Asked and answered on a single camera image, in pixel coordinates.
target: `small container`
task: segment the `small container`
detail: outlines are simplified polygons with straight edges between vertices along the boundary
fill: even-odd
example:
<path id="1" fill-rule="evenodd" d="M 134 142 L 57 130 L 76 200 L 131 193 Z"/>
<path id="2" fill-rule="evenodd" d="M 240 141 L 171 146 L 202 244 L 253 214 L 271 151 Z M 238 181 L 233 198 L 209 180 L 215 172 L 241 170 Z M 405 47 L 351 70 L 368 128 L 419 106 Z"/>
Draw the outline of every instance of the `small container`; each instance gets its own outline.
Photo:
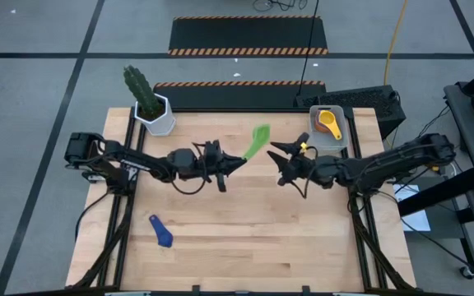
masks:
<path id="1" fill-rule="evenodd" d="M 336 137 L 331 132 L 320 132 L 316 127 L 316 117 L 319 115 L 319 111 L 326 110 L 334 114 L 336 118 L 337 126 L 341 132 L 341 139 Z M 345 114 L 343 108 L 336 105 L 315 105 L 310 107 L 310 118 L 309 118 L 309 130 L 310 138 L 308 144 L 316 147 L 317 150 L 325 151 L 339 151 L 349 146 L 349 135 L 348 128 L 346 126 Z"/>
<path id="2" fill-rule="evenodd" d="M 146 120 L 139 116 L 138 114 L 138 102 L 135 103 L 135 118 L 138 119 L 141 123 L 143 123 L 147 131 L 152 136 L 168 136 L 171 131 L 173 131 L 174 125 L 177 123 L 176 119 L 173 116 L 173 111 L 171 110 L 170 102 L 168 98 L 164 97 L 163 95 L 155 94 L 155 97 L 162 102 L 165 106 L 164 114 L 162 114 L 157 119 L 153 121 Z"/>

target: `wooden tabletop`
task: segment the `wooden tabletop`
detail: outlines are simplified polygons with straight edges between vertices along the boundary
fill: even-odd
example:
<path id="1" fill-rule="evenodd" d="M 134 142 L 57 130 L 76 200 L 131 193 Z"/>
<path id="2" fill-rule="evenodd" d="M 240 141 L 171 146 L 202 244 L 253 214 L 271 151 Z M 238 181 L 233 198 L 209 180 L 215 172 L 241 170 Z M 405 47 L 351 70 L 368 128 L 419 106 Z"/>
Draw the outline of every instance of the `wooden tabletop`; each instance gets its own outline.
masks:
<path id="1" fill-rule="evenodd" d="M 374 110 L 354 111 L 363 156 L 382 151 Z M 123 142 L 128 115 L 129 109 L 109 110 L 105 139 Z M 280 142 L 293 142 L 308 130 L 308 114 L 303 113 L 177 113 L 175 117 L 177 125 L 170 136 L 146 136 L 145 153 L 163 156 L 177 148 L 192 148 L 193 141 L 219 139 L 226 153 L 243 155 L 258 124 L 270 123 L 271 140 Z M 138 129 L 137 124 L 133 148 Z M 311 183 L 304 200 L 292 186 L 277 186 L 278 169 L 266 150 L 225 180 L 226 193 L 212 183 L 197 195 L 184 196 L 140 173 L 121 289 L 188 291 L 199 284 L 202 291 L 299 292 L 302 285 L 314 292 L 363 291 L 346 189 L 334 185 L 323 190 Z M 177 184 L 193 190 L 200 180 Z M 86 206 L 105 189 L 103 183 L 90 185 Z M 393 194 L 387 185 L 382 191 Z M 78 281 L 100 254 L 112 200 L 102 201 L 82 220 L 67 284 Z M 383 253 L 414 285 L 396 204 L 375 196 L 372 205 Z M 174 235 L 172 248 L 157 245 L 150 215 L 158 215 Z M 368 258 L 377 286 L 370 252 Z M 115 263 L 113 255 L 107 283 L 112 283 Z"/>

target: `cactus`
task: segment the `cactus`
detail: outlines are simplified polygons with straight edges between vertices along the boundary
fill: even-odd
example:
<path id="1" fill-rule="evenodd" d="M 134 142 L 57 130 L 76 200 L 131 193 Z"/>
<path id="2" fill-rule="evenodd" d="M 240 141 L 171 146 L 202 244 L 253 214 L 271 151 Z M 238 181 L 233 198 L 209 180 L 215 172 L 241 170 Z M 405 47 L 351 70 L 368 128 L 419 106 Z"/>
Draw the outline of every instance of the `cactus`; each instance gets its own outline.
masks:
<path id="1" fill-rule="evenodd" d="M 140 70 L 129 65 L 123 69 L 123 78 L 140 104 L 147 120 L 155 120 L 164 113 L 164 105 L 156 98 L 149 82 Z"/>

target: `green spatula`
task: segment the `green spatula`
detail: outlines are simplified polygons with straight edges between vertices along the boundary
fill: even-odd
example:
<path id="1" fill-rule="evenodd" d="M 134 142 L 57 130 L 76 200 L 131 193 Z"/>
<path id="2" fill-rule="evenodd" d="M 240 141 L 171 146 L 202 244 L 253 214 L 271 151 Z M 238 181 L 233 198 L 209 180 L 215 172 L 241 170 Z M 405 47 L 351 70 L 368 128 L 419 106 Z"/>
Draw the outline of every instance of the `green spatula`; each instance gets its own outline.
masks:
<path id="1" fill-rule="evenodd" d="M 263 146 L 270 141 L 270 124 L 262 124 L 253 129 L 253 142 L 243 158 L 251 159 Z"/>

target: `white paper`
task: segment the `white paper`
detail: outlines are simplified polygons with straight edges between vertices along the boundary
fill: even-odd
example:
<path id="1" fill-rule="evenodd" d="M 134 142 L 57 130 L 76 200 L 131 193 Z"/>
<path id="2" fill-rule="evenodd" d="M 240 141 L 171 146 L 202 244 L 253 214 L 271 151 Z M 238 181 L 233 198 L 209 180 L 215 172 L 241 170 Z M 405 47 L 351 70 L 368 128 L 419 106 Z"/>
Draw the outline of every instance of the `white paper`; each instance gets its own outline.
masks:
<path id="1" fill-rule="evenodd" d="M 395 184 L 393 186 L 394 191 L 400 189 L 402 187 L 402 184 Z M 394 196 L 398 201 L 403 201 L 404 199 L 407 199 L 409 197 L 412 197 L 415 195 L 418 191 L 417 185 L 409 185 L 408 187 L 404 187 L 400 192 L 395 193 Z M 408 216 L 403 217 L 403 219 L 414 229 L 418 231 L 431 231 L 431 227 L 429 226 L 429 221 L 427 220 L 427 214 L 425 213 L 425 210 L 417 211 L 414 214 L 410 214 Z M 403 231 L 413 231 L 410 229 L 407 225 L 402 223 Z"/>

